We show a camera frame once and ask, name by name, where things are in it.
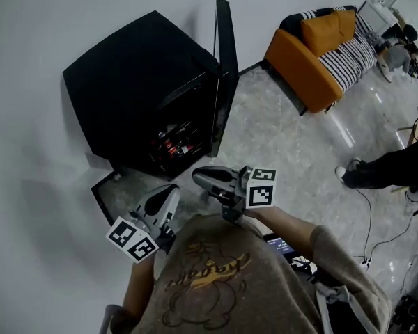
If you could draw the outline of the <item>black smartphone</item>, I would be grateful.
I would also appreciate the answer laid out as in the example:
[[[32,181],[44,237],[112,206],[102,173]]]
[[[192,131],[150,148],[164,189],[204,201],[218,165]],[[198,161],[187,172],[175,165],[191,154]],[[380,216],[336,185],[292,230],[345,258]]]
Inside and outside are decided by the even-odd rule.
[[[281,237],[278,237],[275,233],[265,234],[263,239],[269,246],[284,257],[290,257],[295,252]]]

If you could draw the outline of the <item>striped black white blanket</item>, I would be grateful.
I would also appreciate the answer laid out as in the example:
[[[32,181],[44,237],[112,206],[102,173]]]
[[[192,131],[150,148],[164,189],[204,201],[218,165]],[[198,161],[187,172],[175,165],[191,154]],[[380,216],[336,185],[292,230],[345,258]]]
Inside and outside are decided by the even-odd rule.
[[[353,5],[337,6],[289,15],[282,20],[279,28],[301,40],[303,21],[345,11],[355,12],[356,7]],[[374,30],[369,23],[361,15],[356,14],[353,37],[346,42],[341,42],[335,50],[318,57],[343,92],[358,82],[376,64],[377,53],[370,43],[374,35]]]

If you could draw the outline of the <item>person's brown printed shirt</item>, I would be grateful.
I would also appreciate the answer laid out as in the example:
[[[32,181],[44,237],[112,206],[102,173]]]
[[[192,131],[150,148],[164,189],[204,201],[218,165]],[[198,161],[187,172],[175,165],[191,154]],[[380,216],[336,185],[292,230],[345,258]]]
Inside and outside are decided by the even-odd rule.
[[[99,334],[387,334],[392,305],[325,227],[311,278],[250,224],[197,216],[178,233],[141,319],[105,309]]]

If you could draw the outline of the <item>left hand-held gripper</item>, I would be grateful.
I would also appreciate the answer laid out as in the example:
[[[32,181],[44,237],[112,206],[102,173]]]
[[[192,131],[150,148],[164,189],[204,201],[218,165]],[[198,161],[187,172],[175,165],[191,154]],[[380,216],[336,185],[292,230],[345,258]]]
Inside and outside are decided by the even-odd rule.
[[[110,223],[106,239],[135,264],[158,251],[170,251],[176,235],[169,226],[180,201],[180,188],[165,184],[146,193],[136,208]]]

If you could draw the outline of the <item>white cabinet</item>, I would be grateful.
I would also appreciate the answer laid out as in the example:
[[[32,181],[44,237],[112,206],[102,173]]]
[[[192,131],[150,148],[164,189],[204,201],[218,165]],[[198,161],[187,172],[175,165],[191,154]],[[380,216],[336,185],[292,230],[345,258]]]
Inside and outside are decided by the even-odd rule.
[[[366,0],[359,9],[358,14],[362,16],[370,27],[379,34],[398,23],[397,18],[386,6],[378,0]]]

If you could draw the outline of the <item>person's left forearm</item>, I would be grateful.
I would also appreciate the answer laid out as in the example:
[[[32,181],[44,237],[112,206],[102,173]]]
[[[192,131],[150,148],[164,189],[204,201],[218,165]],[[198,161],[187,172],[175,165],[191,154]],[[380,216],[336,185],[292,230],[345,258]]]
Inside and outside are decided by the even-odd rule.
[[[153,292],[154,263],[155,256],[151,255],[143,262],[132,265],[123,308],[137,319],[141,319]]]

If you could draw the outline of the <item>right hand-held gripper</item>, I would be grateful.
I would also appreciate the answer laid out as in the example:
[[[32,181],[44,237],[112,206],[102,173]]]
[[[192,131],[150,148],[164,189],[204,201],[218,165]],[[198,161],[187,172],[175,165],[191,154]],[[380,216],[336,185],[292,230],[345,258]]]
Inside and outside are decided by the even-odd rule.
[[[243,167],[240,171],[225,166],[203,166],[192,172],[194,182],[212,193],[225,193],[222,218],[240,225],[247,209],[271,207],[277,188],[277,171],[272,168]]]

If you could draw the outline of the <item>large orange cushion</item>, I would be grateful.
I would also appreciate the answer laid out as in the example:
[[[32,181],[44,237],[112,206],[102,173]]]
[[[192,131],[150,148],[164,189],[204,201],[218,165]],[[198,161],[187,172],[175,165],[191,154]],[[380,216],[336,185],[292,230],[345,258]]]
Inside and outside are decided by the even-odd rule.
[[[339,18],[334,14],[302,21],[301,31],[304,45],[316,57],[323,56],[339,46]]]

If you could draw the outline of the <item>orange sofa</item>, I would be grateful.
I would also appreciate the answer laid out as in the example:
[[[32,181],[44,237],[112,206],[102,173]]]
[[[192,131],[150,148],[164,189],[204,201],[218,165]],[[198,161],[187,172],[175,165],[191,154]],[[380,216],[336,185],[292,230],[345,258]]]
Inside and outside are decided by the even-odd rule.
[[[327,68],[303,43],[278,28],[265,54],[265,61],[283,78],[302,101],[304,110],[329,110],[344,95]]]

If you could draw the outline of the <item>person's right forearm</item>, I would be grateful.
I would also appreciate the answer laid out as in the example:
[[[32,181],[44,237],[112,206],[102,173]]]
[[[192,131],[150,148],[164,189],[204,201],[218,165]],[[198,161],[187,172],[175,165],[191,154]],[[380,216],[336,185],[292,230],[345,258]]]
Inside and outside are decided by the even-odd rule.
[[[309,257],[312,252],[311,235],[316,229],[313,223],[294,217],[278,207],[246,209],[245,215],[260,221],[290,247]]]

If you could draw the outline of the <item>black mini fridge cabinet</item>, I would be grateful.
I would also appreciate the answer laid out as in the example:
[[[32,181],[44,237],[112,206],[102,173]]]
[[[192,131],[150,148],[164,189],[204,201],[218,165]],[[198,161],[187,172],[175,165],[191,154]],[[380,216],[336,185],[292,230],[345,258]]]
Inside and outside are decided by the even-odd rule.
[[[168,180],[210,157],[218,58],[157,11],[88,50],[63,80],[91,152]],[[194,148],[174,157],[166,140]]]

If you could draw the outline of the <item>small orange cushion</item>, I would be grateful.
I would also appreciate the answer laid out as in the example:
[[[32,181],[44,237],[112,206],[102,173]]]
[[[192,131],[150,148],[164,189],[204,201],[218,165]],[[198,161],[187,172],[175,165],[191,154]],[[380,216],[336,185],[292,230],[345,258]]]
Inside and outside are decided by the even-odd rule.
[[[343,44],[354,38],[356,13],[354,10],[339,10],[334,14],[338,17],[339,21],[339,35],[340,44]]]

